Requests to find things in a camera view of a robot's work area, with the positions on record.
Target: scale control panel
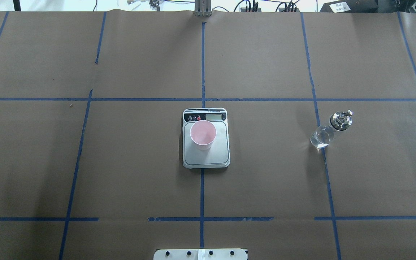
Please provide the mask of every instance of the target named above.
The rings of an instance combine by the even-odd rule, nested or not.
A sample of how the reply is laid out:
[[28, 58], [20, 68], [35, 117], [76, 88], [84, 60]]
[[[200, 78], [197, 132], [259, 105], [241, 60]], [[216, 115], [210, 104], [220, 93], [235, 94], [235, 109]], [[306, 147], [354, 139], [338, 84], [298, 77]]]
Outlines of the scale control panel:
[[223, 120], [228, 118], [227, 111], [224, 108], [192, 108], [186, 109], [183, 113], [185, 122], [200, 120]]

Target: pink cup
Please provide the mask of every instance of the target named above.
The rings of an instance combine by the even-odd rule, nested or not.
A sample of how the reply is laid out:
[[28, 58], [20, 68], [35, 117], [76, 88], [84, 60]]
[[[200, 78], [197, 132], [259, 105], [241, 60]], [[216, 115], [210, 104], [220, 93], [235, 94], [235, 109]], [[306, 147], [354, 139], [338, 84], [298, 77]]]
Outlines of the pink cup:
[[190, 138], [200, 150], [208, 150], [216, 138], [216, 127], [213, 123], [201, 120], [190, 127]]

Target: metal lid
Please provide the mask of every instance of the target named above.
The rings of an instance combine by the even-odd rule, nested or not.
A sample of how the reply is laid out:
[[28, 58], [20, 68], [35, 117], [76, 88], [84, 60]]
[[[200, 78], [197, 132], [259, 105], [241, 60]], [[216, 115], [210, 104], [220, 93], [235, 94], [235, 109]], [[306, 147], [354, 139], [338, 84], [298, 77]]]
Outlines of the metal lid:
[[330, 117], [330, 124], [336, 130], [344, 131], [352, 124], [352, 115], [353, 112], [351, 110], [348, 110], [347, 112], [336, 112]]

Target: table surface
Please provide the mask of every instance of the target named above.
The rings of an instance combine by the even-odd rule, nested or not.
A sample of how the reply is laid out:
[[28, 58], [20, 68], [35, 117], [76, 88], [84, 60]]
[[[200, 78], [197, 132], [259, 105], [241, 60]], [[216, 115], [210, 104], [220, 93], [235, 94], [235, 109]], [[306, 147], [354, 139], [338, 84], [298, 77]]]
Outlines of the table surface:
[[[229, 167], [183, 167], [197, 107]], [[203, 247], [416, 259], [416, 15], [0, 13], [0, 259]]]

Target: metal bracket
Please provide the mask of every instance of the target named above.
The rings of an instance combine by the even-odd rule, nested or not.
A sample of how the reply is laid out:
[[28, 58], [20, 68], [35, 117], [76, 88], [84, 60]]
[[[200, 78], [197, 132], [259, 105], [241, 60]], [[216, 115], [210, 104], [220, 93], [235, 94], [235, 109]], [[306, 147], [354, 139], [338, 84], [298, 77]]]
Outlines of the metal bracket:
[[211, 0], [195, 0], [195, 16], [211, 16]]

